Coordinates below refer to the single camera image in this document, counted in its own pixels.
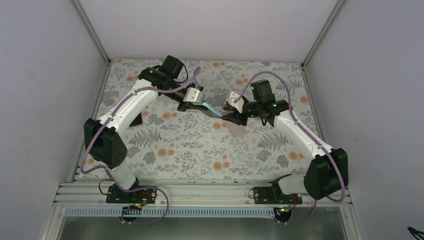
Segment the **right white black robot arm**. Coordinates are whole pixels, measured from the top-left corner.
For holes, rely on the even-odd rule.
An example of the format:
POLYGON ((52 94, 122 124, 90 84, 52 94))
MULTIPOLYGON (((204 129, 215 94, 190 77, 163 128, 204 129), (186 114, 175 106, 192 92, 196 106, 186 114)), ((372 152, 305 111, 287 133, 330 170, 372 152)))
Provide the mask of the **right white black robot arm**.
POLYGON ((310 160, 305 174, 290 173, 272 181, 272 200, 282 204, 292 194, 307 194, 314 200, 320 200, 341 191, 336 202, 342 202, 349 183, 346 151, 333 148, 305 127, 287 101, 276 100, 268 80, 256 81, 250 87, 253 101, 235 92, 227 95, 224 110, 229 113, 222 117, 223 120, 246 126, 248 118, 260 118, 263 125, 270 124, 281 131, 304 158, 310 160))

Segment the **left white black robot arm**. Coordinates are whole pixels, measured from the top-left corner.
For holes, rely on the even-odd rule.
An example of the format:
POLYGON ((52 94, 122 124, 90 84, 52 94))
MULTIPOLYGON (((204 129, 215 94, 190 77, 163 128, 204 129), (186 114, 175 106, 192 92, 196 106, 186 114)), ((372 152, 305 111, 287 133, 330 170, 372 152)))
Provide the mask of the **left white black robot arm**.
POLYGON ((160 95, 183 102, 189 86, 201 71, 198 66, 191 78, 183 83, 176 82, 184 66, 169 55, 161 65, 145 68, 131 90, 108 113, 99 119, 89 118, 84 123, 82 174, 105 170, 124 201, 131 203, 139 197, 138 179, 126 162, 128 149, 122 139, 123 132, 134 122, 141 123, 142 110, 160 95))

